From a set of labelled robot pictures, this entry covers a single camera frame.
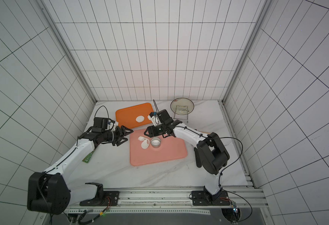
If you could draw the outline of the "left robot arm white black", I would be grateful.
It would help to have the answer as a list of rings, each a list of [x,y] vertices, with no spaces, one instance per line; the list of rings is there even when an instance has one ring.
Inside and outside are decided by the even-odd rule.
[[[94,124],[82,133],[74,146],[43,172],[33,173],[28,182],[27,209],[59,215],[75,203],[101,206],[106,201],[103,185],[87,182],[71,187],[69,178],[86,156],[101,144],[120,146],[133,133],[110,118],[94,118]]]

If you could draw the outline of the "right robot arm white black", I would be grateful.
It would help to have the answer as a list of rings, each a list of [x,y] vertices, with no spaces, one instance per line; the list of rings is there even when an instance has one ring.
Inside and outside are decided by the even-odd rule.
[[[151,112],[148,119],[152,126],[147,127],[144,135],[150,138],[162,136],[174,137],[191,144],[195,151],[198,168],[204,168],[211,176],[204,185],[204,193],[211,200],[221,194],[221,170],[227,166],[230,155],[217,133],[204,134],[189,128],[180,120],[174,120],[164,109]]]

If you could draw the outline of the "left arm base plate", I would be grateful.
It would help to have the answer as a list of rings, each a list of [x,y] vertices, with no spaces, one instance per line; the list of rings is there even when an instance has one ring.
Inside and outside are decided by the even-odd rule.
[[[99,206],[117,206],[119,200],[119,191],[103,191],[100,194],[96,194],[93,199],[81,201],[80,206],[91,206],[91,207],[99,207]]]

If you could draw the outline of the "pink plastic tray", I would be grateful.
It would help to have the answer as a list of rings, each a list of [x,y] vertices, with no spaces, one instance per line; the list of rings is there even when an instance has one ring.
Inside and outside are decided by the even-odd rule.
[[[185,142],[172,136],[168,138],[159,137],[160,146],[158,148],[151,145],[151,138],[149,138],[149,147],[143,149],[141,147],[142,142],[138,140],[138,137],[146,137],[144,132],[144,129],[137,130],[130,135],[130,164],[132,166],[137,167],[187,157]]]

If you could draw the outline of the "white dough scrap strip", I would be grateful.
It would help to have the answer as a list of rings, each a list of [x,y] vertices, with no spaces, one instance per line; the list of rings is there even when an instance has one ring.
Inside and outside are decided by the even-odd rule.
[[[143,149],[147,149],[147,148],[149,147],[150,141],[149,141],[148,138],[145,138],[145,137],[143,137],[143,136],[139,136],[139,137],[138,137],[138,140],[142,142],[142,143],[141,143],[141,147],[142,147]]]

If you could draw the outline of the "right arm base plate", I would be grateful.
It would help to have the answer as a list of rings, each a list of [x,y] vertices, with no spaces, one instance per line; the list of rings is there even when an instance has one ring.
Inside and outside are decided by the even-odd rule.
[[[231,200],[226,191],[212,195],[207,191],[192,191],[189,199],[194,206],[230,206]]]

